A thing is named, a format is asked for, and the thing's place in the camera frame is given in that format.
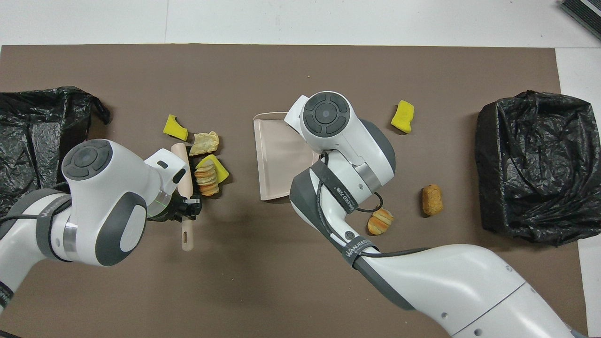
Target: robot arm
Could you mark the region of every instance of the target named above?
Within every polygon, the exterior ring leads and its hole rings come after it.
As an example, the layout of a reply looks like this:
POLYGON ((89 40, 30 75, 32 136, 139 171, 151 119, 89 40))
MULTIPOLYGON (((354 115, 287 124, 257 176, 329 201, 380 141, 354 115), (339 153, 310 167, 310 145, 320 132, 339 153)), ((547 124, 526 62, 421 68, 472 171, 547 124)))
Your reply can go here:
POLYGON ((188 166, 165 149, 143 161, 113 141, 86 141, 68 152, 62 170, 70 194, 33 191, 1 223, 0 313, 38 261, 111 266, 137 246, 147 218, 200 212, 200 200, 174 192, 188 166))
POLYGON ((453 337, 573 337, 540 295, 492 251, 456 244, 380 253, 345 222, 395 171, 388 140, 358 119, 346 98, 330 91, 302 96, 285 121, 325 154, 294 178, 293 209, 387 299, 423 312, 453 337))

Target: black garbage bag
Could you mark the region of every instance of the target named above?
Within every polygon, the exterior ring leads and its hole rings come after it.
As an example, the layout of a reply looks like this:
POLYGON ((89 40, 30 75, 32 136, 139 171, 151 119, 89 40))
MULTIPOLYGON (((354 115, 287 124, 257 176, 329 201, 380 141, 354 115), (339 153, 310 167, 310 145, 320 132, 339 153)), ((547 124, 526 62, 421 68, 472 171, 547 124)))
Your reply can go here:
POLYGON ((526 91, 478 115, 482 226, 563 245, 601 232, 599 134, 590 103, 526 91))
POLYGON ((64 181, 59 165, 85 141, 92 112, 111 121, 98 98, 76 87, 0 93, 0 217, 24 194, 64 181))

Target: brown mat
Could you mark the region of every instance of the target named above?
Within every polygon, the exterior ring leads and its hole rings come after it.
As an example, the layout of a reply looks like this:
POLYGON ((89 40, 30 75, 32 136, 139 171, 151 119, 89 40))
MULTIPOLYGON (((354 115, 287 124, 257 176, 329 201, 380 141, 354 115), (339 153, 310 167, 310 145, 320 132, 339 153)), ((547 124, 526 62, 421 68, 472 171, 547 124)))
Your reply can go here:
MULTIPOLYGON (((75 85, 114 112, 91 136, 139 156, 168 148, 168 114, 216 131, 231 179, 205 199, 196 248, 177 223, 149 223, 112 268, 45 261, 0 316, 24 337, 447 337, 433 320, 389 303, 349 268, 287 198, 259 200, 252 118, 301 94, 343 93, 391 140, 397 175, 380 192, 396 217, 372 238, 384 251, 478 244, 513 265, 560 317, 586 333, 575 243, 542 247, 480 227, 474 129, 487 103, 524 90, 559 92, 553 49, 374 46, 3 46, 0 91, 75 85), (413 132, 389 125, 415 105, 413 132), (423 218, 419 191, 437 183, 445 210, 423 218)), ((373 207, 375 198, 364 204, 373 207)), ((365 233, 368 215, 349 222, 365 233)))

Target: yellow sponge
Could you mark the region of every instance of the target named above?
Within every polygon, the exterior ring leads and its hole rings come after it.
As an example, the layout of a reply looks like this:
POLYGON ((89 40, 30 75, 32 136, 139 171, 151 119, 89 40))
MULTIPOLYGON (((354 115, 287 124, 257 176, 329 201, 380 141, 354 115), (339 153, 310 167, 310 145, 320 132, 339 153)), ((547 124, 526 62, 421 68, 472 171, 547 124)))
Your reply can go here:
POLYGON ((196 165, 196 169, 198 169, 198 167, 202 166, 203 163, 205 163, 208 160, 213 161, 213 163, 215 164, 215 171, 217 172, 217 183, 223 182, 230 175, 230 173, 225 169, 223 164, 221 164, 221 162, 213 154, 203 158, 203 160, 196 165))
POLYGON ((390 124, 409 134, 411 132, 411 121, 413 121, 413 105, 407 101, 399 102, 397 112, 390 124))
POLYGON ((169 114, 167 122, 165 123, 165 127, 163 128, 163 133, 177 137, 182 141, 186 141, 188 138, 188 130, 180 126, 175 119, 175 115, 169 114))

